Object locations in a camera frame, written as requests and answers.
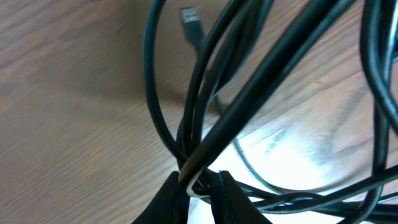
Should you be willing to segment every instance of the cable bundle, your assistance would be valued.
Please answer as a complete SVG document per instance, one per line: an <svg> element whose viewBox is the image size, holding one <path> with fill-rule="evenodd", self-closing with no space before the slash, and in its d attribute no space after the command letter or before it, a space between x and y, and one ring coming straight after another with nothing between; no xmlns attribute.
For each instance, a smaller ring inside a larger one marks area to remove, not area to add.
<svg viewBox="0 0 398 224"><path fill-rule="evenodd" d="M181 169L179 188L209 202L209 180L216 173L207 167L355 0L309 0L203 140L201 131L208 105L233 78L251 52L272 1L230 0L226 5L198 54L176 140L167 129L155 88L155 36L165 2L166 0L154 1L147 21L144 41L147 104L160 137L177 158ZM314 211L343 217L340 223L359 223L363 220L398 223L398 205L383 204L398 198L398 193L381 196L383 185L398 179L398 165L386 169L390 126L398 134L398 106L390 91L391 67L396 55L397 2L398 0L366 0L363 11L360 54L364 74L375 100L371 176L325 196L308 192L272 194L238 183L247 196L262 199L253 203L260 212L290 214ZM206 71L210 57L228 27L231 28L225 41ZM368 192L363 202L342 202L363 192Z"/></svg>

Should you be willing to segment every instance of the wire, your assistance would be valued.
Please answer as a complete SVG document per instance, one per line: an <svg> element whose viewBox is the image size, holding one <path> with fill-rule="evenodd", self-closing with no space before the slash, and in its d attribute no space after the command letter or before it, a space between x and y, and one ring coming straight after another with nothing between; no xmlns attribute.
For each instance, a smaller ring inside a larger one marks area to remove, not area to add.
<svg viewBox="0 0 398 224"><path fill-rule="evenodd" d="M205 200L209 201L207 180L216 174L207 169L208 165L231 141L236 144L235 136L355 0L310 0L203 140L201 130L210 100L233 78L251 52L272 1L231 0L227 4L201 45L177 140L173 139L167 129L155 89L155 37L165 2L166 0L154 1L146 26L144 76L147 104L159 136L177 158L181 169L180 187L188 190L193 187L197 195L206 197ZM396 199L398 193L381 197L382 186L398 179L398 165L386 169L389 126L398 133L398 107L389 89L392 62L398 55L397 21L396 0L366 0L360 54L364 74L375 97L371 176L328 195L309 192L281 194L278 190L273 194L238 183L248 196L262 199L254 202L262 213L289 214L312 210L345 218L341 223L359 223L363 220L394 223L398 220L398 205L382 204ZM228 26L231 28L204 79L210 57ZM262 183L271 189L274 187L265 180ZM363 192L368 192L363 203L342 202Z"/></svg>

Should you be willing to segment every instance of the usb connector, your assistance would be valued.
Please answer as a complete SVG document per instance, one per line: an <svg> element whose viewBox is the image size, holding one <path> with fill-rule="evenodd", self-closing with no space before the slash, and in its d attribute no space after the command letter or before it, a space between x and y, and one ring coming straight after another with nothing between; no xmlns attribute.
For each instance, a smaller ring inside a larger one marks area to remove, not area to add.
<svg viewBox="0 0 398 224"><path fill-rule="evenodd" d="M199 54L205 35L201 27L198 11L195 8L182 9L181 18L187 40L195 47L197 54Z"/></svg>

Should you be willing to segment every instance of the brown wood grain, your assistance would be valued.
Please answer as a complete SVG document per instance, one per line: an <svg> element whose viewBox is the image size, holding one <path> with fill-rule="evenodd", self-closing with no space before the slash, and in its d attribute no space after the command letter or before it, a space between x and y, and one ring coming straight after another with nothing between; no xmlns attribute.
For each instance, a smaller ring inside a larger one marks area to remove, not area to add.
<svg viewBox="0 0 398 224"><path fill-rule="evenodd" d="M168 0L164 8L155 67L173 134L196 60L179 10L197 4L208 32L226 2ZM177 169L144 96L142 43L151 4L0 0L0 223L131 223ZM223 101L233 99L304 4L275 2ZM373 100L358 55L362 5L322 37L239 135L271 183L329 192L369 175ZM209 114L207 129L216 119ZM397 147L391 134L389 166L397 163ZM261 187L231 147L212 169ZM385 192L396 188L389 184ZM207 205L192 207L190 223L211 222Z"/></svg>

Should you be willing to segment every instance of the silver connector tip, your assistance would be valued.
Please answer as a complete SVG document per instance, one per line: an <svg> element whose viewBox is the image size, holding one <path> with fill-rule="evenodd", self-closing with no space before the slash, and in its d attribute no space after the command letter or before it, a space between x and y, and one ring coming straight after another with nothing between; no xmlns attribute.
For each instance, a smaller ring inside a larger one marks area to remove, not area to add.
<svg viewBox="0 0 398 224"><path fill-rule="evenodd" d="M195 8L181 10L181 16L185 23L199 20L198 11Z"/></svg>

